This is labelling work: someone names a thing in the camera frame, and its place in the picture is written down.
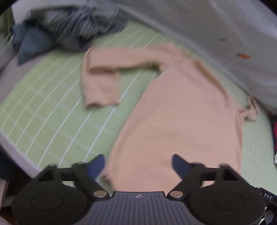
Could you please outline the beige long-sleeve top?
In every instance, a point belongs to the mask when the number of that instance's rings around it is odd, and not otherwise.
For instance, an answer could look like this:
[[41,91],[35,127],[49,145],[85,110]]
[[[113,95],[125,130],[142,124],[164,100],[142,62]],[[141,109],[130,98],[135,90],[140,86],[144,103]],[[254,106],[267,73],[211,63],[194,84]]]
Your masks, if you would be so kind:
[[243,122],[259,113],[253,97],[242,107],[199,61],[173,44],[91,47],[81,74],[86,106],[119,104],[119,74],[129,68],[156,68],[159,75],[111,148],[102,176],[113,190],[168,193],[180,182],[172,168],[175,154],[241,171]]

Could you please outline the green grid cutting mat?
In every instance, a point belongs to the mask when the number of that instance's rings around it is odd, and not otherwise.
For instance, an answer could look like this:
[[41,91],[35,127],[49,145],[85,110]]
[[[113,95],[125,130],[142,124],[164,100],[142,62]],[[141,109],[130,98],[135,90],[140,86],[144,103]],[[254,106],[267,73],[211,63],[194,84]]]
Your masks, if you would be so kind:
[[[168,35],[137,22],[129,22],[118,33],[98,36],[101,47],[145,47],[173,43],[195,59],[201,59],[187,46]],[[120,105],[86,109],[81,93],[80,73],[84,53],[57,49],[34,66],[31,61],[1,74],[1,134],[29,176],[48,164],[68,167],[98,154],[108,156],[117,134],[146,86],[157,77],[154,70],[139,69],[120,74]],[[11,78],[23,78],[4,95]],[[276,166],[270,119],[260,106],[255,122],[245,121],[242,176],[253,186],[276,194]]]

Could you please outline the red black garment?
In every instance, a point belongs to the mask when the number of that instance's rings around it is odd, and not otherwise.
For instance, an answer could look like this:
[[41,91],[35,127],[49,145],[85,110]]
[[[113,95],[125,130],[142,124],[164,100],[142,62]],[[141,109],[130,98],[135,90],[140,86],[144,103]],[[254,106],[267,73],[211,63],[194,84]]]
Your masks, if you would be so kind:
[[277,137],[276,119],[271,120],[271,128],[272,128],[272,136],[273,136],[273,143],[274,143],[274,152],[276,153],[276,137]]

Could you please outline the blue denim garment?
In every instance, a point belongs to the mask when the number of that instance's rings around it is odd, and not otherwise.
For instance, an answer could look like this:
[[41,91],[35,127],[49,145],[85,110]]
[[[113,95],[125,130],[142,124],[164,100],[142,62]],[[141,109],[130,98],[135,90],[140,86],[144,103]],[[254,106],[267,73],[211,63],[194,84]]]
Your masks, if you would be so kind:
[[58,46],[53,36],[35,21],[23,21],[14,25],[12,34],[20,65]]

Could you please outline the grey carrot-print sheet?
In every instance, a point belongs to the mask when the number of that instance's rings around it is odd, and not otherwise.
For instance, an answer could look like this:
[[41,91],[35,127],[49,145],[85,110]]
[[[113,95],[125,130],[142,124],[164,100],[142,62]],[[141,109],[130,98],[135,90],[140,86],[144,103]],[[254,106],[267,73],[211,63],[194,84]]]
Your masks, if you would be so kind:
[[186,43],[276,114],[276,14],[261,1],[116,1]]

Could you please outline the blue plaid shirt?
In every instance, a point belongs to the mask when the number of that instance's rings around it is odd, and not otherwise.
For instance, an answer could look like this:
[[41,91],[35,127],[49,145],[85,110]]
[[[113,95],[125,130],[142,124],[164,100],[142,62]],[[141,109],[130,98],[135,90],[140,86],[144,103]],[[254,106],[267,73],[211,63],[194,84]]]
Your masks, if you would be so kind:
[[122,31],[123,29],[101,32],[91,22],[82,19],[80,21],[66,22],[62,25],[57,24],[51,29],[46,30],[60,46],[74,52],[83,52],[90,48],[94,38],[98,35],[114,33]]

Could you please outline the grey sweatshirt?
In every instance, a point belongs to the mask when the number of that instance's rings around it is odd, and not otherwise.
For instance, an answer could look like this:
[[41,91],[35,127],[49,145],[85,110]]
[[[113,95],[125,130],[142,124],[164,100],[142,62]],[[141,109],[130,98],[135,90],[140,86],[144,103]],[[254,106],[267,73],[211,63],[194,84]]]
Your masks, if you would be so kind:
[[82,19],[95,25],[101,32],[121,30],[127,25],[118,7],[109,1],[53,1],[31,9],[25,19],[34,20],[46,29]]

